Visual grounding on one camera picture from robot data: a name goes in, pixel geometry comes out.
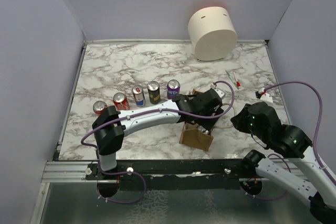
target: purple cable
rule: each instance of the purple cable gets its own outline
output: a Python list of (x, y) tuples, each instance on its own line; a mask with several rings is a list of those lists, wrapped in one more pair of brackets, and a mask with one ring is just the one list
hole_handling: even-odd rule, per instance
[[(274, 85), (271, 85), (269, 87), (265, 88), (265, 91), (275, 88), (277, 86), (280, 85), (284, 85), (284, 84), (289, 84), (289, 83), (298, 83), (298, 84), (303, 84), (306, 85), (308, 87), (310, 87), (316, 94), (317, 98), (319, 99), (319, 116), (317, 118), (317, 123), (316, 123), (316, 128), (315, 128), (315, 133), (314, 133), (314, 138), (313, 138), (313, 152), (314, 152), (314, 156), (317, 160), (317, 163), (319, 163), (320, 167), (324, 167), (324, 164), (319, 156), (319, 153), (317, 151), (317, 136), (319, 134), (319, 129), (320, 129), (320, 124), (321, 124), (321, 119), (322, 119), (322, 98), (320, 93), (317, 91), (316, 88), (314, 88), (312, 85), (303, 82), (303, 81), (286, 81), (286, 82), (282, 82), (282, 83), (277, 83)], [(333, 178), (333, 176), (328, 172), (327, 169), (323, 169), (324, 173), (327, 175), (327, 177), (333, 182), (333, 184), (336, 186), (336, 180)]]
[[(270, 156), (276, 156), (278, 157), (279, 159), (281, 159), (284, 164), (287, 166), (288, 168), (288, 171), (291, 173), (292, 171), (290, 170), (289, 168), (289, 165), (287, 164), (287, 162), (281, 157), (279, 156), (278, 154), (275, 154), (275, 153), (272, 153), (272, 154), (269, 154), (267, 157), (269, 158)], [(282, 195), (278, 196), (278, 197), (275, 197), (275, 198), (264, 198), (264, 197), (260, 197), (260, 196), (255, 196), (255, 195), (252, 195), (252, 194), (249, 194), (247, 191), (245, 191), (242, 187), (240, 187), (240, 189), (248, 196), (252, 197), (252, 198), (255, 198), (255, 199), (260, 199), (260, 200), (265, 200), (265, 201), (273, 201), (273, 200), (278, 200), (278, 199), (282, 199), (284, 197), (286, 197), (289, 193), (286, 191), (284, 192)]]
[(98, 162), (98, 166), (99, 166), (100, 172), (103, 173), (103, 174), (105, 174), (105, 175), (111, 176), (111, 175), (135, 174), (135, 175), (139, 176), (141, 178), (142, 182), (143, 182), (143, 191), (142, 191), (142, 194), (137, 199), (130, 200), (130, 201), (121, 201), (121, 200), (116, 200), (116, 199), (105, 198), (105, 197), (101, 196), (100, 191), (97, 188), (97, 192), (98, 192), (100, 198), (102, 198), (104, 200), (107, 200), (107, 201), (110, 201), (110, 202), (113, 202), (113, 203), (118, 203), (118, 204), (133, 204), (133, 203), (138, 202), (139, 200), (141, 200), (143, 198), (143, 196), (145, 196), (146, 191), (147, 191), (147, 184), (146, 184), (146, 181), (145, 181), (144, 177), (140, 173), (137, 173), (137, 172), (107, 173), (107, 172), (104, 172), (101, 169), (101, 166), (100, 166), (99, 162)]
[[(195, 114), (192, 114), (192, 113), (188, 113), (188, 112), (184, 112), (184, 111), (180, 111), (180, 110), (173, 110), (173, 109), (161, 109), (161, 111), (170, 111), (170, 112), (177, 112), (179, 114), (184, 114), (184, 115), (188, 115), (188, 116), (193, 116), (195, 118), (200, 118), (200, 119), (215, 119), (215, 118), (219, 118), (223, 115), (225, 115), (233, 106), (233, 103), (235, 101), (235, 91), (233, 90), (232, 86), (226, 82), (226, 81), (216, 81), (214, 82), (214, 85), (216, 85), (217, 83), (224, 83), (226, 85), (228, 85), (228, 87), (230, 88), (231, 90), (231, 93), (232, 93), (232, 97), (231, 97), (231, 103), (229, 105), (229, 107), (221, 114), (219, 115), (214, 115), (214, 116), (202, 116), (202, 115), (195, 115)], [(144, 112), (140, 112), (140, 113), (137, 113), (137, 114), (133, 114), (133, 115), (130, 115), (131, 118), (134, 118), (136, 116), (140, 116), (140, 115), (146, 115), (146, 114), (149, 114), (149, 113), (154, 113), (154, 112), (159, 112), (160, 110), (159, 109), (155, 109), (155, 110), (148, 110), (148, 111), (144, 111)], [(82, 145), (85, 145), (85, 146), (90, 146), (90, 147), (94, 147), (96, 149), (98, 149), (97, 145), (95, 144), (89, 144), (89, 143), (85, 143), (85, 139), (87, 139), (90, 135), (92, 135), (94, 132), (110, 125), (110, 124), (113, 124), (113, 123), (117, 123), (117, 122), (120, 122), (122, 120), (125, 120), (127, 119), (126, 116), (122, 117), (122, 118), (118, 118), (118, 119), (114, 119), (112, 121), (109, 121), (107, 123), (104, 123), (102, 124), (101, 126), (97, 127), (97, 128), (94, 128), (92, 131), (88, 132), (81, 140), (80, 140), (80, 143)], [(132, 200), (132, 201), (118, 201), (118, 200), (113, 200), (113, 199), (107, 199), (108, 201), (110, 202), (114, 202), (114, 203), (120, 203), (120, 204), (131, 204), (131, 203), (135, 203), (137, 201), (139, 201), (146, 193), (146, 190), (147, 190), (147, 185), (146, 185), (146, 181), (144, 180), (143, 176), (137, 172), (119, 172), (119, 173), (107, 173), (107, 172), (104, 172), (101, 167), (100, 167), (100, 164), (99, 164), (99, 168), (101, 170), (101, 173), (103, 174), (106, 174), (106, 175), (120, 175), (120, 174), (128, 174), (128, 173), (133, 173), (133, 174), (136, 174), (137, 176), (139, 176), (143, 183), (144, 183), (144, 191), (142, 193), (142, 195), (138, 198), (138, 199), (135, 199), (135, 200)]]

